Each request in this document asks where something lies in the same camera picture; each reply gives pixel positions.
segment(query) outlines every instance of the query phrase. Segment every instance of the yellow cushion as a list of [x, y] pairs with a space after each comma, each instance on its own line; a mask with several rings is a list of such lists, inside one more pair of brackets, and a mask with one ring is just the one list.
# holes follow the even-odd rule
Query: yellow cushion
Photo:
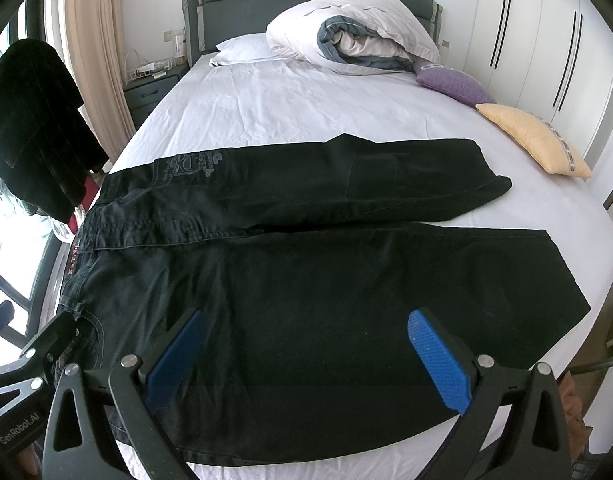
[[547, 173], [589, 178], [593, 175], [573, 146], [540, 118], [510, 106], [475, 105], [488, 120], [509, 134]]

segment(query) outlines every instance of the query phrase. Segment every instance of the bed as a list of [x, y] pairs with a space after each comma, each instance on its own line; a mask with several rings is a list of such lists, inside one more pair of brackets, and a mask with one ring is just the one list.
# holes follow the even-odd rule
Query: bed
[[[417, 85], [413, 73], [353, 77], [297, 60], [209, 65], [220, 41], [263, 32], [277, 13], [304, 1], [184, 0], [192, 70], [142, 125], [113, 172], [179, 153], [327, 141], [343, 132], [375, 142], [473, 139], [491, 170], [510, 177], [513, 187], [500, 199], [441, 225], [545, 229], [550, 234], [591, 306], [589, 314], [543, 358], [558, 376], [588, 335], [613, 280], [613, 223], [606, 211], [583, 181], [544, 173], [497, 126], [476, 110]], [[437, 41], [441, 7], [432, 0], [401, 1]], [[500, 436], [506, 414], [499, 410], [485, 444]], [[207, 480], [414, 478], [455, 420], [352, 456], [192, 468]], [[147, 478], [132, 448], [119, 446], [133, 475]]]

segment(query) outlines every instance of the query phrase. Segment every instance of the pillow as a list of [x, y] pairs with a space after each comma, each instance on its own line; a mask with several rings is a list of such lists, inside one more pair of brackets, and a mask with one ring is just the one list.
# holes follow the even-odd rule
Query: pillow
[[539, 117], [510, 106], [478, 104], [475, 107], [513, 137], [547, 173], [581, 178], [593, 176], [577, 150]]
[[310, 0], [267, 27], [275, 54], [349, 74], [413, 71], [417, 57], [439, 62], [429, 33], [400, 0]]
[[416, 61], [413, 66], [417, 82], [425, 88], [446, 94], [471, 107], [480, 103], [497, 103], [477, 79], [460, 70], [425, 60], [421, 63]]
[[220, 52], [208, 62], [211, 66], [288, 59], [271, 52], [264, 32], [231, 38], [222, 41], [222, 43], [216, 45], [216, 48]]

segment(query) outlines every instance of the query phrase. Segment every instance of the purple cushion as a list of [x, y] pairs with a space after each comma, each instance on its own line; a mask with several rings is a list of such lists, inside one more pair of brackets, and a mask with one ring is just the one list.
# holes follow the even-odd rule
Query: purple cushion
[[427, 62], [416, 64], [415, 72], [420, 85], [446, 94], [465, 105], [475, 107], [483, 103], [497, 104], [477, 79], [454, 68]]

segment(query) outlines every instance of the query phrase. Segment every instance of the black clothing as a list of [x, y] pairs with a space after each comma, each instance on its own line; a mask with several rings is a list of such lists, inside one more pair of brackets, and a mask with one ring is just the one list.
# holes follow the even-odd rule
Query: black clothing
[[61, 362], [140, 354], [195, 306], [205, 347], [157, 413], [184, 459], [300, 462], [398, 442], [454, 414], [408, 341], [411, 311], [515, 367], [589, 311], [546, 232], [414, 222], [509, 187], [470, 140], [348, 135], [111, 174], [67, 266], [60, 309], [80, 335]]
[[82, 202], [89, 170], [108, 160], [82, 104], [49, 44], [19, 40], [0, 59], [0, 177], [17, 198], [64, 223]]

